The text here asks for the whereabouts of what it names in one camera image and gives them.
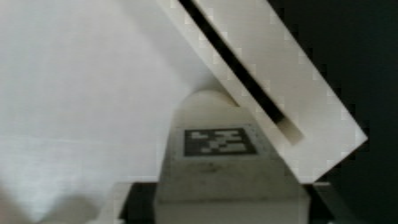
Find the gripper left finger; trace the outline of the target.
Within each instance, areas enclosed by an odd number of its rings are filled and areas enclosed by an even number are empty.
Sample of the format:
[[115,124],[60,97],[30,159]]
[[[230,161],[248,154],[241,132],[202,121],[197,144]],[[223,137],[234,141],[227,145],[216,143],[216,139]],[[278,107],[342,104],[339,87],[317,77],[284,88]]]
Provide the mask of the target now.
[[154,182],[131,185],[118,213],[122,224],[154,224],[154,192]]

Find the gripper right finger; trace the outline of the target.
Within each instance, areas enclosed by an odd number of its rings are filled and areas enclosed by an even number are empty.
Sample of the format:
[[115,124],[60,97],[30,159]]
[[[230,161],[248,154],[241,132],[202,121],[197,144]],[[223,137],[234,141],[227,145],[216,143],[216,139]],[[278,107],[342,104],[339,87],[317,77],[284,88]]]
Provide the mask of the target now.
[[309,224],[355,224],[355,215],[328,182],[305,186],[310,196]]

